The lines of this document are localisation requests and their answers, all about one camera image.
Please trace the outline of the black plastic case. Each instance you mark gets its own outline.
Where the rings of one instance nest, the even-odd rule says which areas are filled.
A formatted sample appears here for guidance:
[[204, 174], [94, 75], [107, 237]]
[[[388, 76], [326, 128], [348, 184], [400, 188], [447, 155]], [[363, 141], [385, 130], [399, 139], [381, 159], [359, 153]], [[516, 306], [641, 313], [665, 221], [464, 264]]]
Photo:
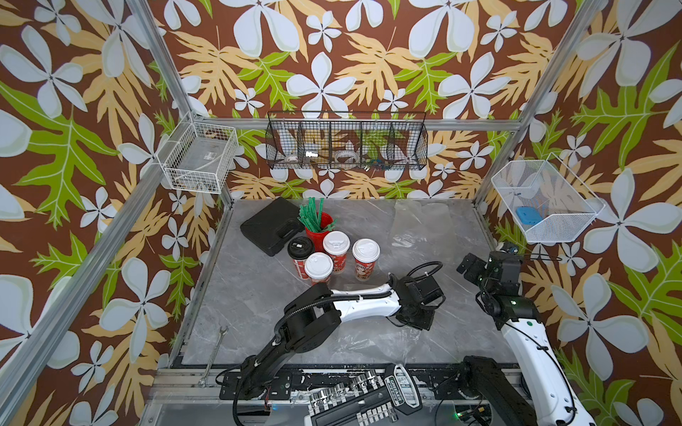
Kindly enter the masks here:
[[292, 238], [304, 231], [298, 215], [297, 205], [277, 198], [242, 223], [240, 230], [258, 249], [274, 257]]

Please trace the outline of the white lid cup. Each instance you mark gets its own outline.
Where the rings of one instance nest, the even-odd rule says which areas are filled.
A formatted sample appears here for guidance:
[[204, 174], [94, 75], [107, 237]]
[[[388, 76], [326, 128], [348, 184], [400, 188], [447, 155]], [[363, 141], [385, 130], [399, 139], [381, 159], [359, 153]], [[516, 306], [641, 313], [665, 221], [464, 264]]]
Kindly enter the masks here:
[[304, 267], [305, 273], [313, 285], [328, 284], [334, 271], [334, 263], [331, 257], [323, 252], [313, 253], [305, 261]]
[[341, 273], [345, 269], [347, 252], [350, 247], [350, 238], [343, 232], [332, 231], [324, 237], [323, 249], [332, 260], [332, 273]]
[[376, 241], [368, 238], [358, 240], [352, 248], [355, 260], [355, 276], [358, 280], [369, 280], [378, 261], [381, 250]]

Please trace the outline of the black mounting rail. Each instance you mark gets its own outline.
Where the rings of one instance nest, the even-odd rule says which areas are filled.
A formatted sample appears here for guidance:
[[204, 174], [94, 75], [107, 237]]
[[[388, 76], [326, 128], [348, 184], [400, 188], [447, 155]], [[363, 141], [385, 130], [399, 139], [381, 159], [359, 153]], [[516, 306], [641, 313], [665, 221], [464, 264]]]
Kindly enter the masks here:
[[[220, 372], [216, 383], [220, 399], [231, 400], [293, 400], [296, 392], [317, 392], [322, 388], [359, 388], [361, 377], [371, 388], [389, 369], [388, 364], [303, 365], [286, 364], [274, 376], [246, 373], [238, 368]], [[438, 399], [457, 399], [456, 378], [466, 371], [465, 363], [408, 364], [408, 374], [422, 392], [430, 392]]]

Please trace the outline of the steel wrench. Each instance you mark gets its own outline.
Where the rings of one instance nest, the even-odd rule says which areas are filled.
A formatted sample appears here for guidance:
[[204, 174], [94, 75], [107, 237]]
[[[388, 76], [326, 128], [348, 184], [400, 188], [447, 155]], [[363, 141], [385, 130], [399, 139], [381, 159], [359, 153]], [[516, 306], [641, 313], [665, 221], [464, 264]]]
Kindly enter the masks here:
[[220, 347], [222, 346], [222, 341], [227, 334], [228, 331], [228, 326], [220, 326], [218, 329], [218, 337], [216, 343], [213, 345], [211, 355], [209, 356], [209, 360], [206, 363], [206, 367], [204, 369], [204, 372], [202, 373], [202, 376], [200, 380], [198, 381], [197, 385], [201, 388], [205, 388], [207, 386], [207, 382], [209, 379], [209, 375], [212, 369], [212, 366], [216, 360], [216, 357], [218, 356], [218, 352], [220, 351]]

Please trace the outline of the socket wrench set tray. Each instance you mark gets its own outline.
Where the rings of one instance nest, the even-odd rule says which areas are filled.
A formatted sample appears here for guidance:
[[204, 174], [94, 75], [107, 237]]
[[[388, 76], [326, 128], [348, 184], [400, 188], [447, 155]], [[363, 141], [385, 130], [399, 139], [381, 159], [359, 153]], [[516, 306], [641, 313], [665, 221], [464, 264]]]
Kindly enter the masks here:
[[416, 382], [401, 364], [390, 364], [383, 374], [365, 371], [349, 383], [313, 393], [305, 425], [372, 425], [397, 422], [423, 408]]

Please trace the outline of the black lid red cup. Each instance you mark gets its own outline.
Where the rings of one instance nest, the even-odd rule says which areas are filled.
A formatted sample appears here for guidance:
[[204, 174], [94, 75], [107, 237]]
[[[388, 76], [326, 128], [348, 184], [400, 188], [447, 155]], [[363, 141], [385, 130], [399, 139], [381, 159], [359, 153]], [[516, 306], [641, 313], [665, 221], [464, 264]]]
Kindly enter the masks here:
[[314, 254], [314, 243], [305, 236], [298, 236], [289, 241], [287, 252], [294, 264], [298, 277], [301, 280], [308, 280], [309, 276], [305, 271], [305, 261]]

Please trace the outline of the green wrapped straws bundle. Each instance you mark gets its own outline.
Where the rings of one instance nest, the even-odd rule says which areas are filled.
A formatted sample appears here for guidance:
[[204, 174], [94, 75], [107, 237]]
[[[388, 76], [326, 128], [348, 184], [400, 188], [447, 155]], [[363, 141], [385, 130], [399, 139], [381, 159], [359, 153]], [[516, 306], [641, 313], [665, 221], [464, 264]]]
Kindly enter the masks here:
[[298, 220], [304, 225], [305, 229], [313, 233], [331, 232], [336, 227], [336, 222], [332, 220], [328, 225], [323, 225], [324, 200], [314, 197], [308, 198], [299, 206]]

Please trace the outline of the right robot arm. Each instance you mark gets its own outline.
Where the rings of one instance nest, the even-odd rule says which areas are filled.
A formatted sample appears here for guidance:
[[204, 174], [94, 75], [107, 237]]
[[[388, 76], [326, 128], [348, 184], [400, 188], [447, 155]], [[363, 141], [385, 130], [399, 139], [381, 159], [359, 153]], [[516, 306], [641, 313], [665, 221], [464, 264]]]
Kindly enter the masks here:
[[485, 259], [467, 254], [456, 270], [478, 288], [475, 301], [511, 347], [530, 400], [484, 357], [465, 358], [462, 385], [486, 399], [506, 425], [593, 425], [552, 350], [535, 303], [520, 294], [522, 264], [518, 248], [505, 243]]

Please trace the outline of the blue object in basket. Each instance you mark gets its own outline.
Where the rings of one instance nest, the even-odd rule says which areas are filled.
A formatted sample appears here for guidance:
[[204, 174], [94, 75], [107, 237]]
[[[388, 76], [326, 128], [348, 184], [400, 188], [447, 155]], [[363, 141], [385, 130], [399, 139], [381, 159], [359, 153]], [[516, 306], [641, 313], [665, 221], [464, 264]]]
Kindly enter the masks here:
[[533, 207], [521, 206], [515, 212], [523, 226], [533, 227], [543, 221], [543, 215]]

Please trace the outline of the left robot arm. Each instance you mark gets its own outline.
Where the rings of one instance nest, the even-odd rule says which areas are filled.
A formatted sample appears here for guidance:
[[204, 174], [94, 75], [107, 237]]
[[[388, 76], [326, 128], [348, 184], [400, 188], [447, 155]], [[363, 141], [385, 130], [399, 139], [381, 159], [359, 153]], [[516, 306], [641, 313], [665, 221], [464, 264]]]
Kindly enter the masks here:
[[259, 397], [296, 354], [320, 347], [342, 324], [366, 318], [393, 318], [400, 326], [428, 331], [446, 296], [432, 275], [405, 276], [371, 289], [344, 291], [320, 283], [289, 303], [273, 337], [240, 366], [236, 399]]

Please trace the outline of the clear plastic carrier bag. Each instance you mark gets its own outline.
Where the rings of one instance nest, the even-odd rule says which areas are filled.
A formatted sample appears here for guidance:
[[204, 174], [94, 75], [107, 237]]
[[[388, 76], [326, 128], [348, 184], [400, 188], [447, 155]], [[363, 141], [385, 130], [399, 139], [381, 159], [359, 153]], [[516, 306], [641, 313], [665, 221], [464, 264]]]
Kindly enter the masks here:
[[330, 364], [446, 363], [460, 358], [438, 334], [380, 317], [342, 324], [315, 356]]

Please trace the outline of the clear plastic bag far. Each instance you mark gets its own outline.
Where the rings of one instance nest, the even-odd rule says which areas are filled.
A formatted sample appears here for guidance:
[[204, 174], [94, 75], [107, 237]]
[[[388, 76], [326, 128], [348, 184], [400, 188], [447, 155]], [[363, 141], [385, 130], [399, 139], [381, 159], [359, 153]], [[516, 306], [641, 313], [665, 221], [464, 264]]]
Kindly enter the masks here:
[[440, 248], [456, 238], [465, 238], [470, 225], [454, 202], [396, 202], [388, 241], [396, 249]]

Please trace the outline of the red straw holder cup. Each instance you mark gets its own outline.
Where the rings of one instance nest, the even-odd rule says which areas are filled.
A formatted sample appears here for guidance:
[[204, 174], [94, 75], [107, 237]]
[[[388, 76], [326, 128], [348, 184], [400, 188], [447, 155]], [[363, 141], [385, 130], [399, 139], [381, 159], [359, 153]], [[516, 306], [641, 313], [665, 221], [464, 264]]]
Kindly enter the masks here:
[[323, 241], [324, 238], [326, 237], [327, 234], [332, 232], [335, 227], [335, 221], [333, 220], [332, 216], [330, 216], [328, 213], [323, 212], [321, 213], [321, 226], [323, 227], [321, 229], [321, 232], [316, 233], [308, 228], [305, 229], [305, 234], [307, 237], [314, 243], [314, 251], [315, 252], [323, 252]]

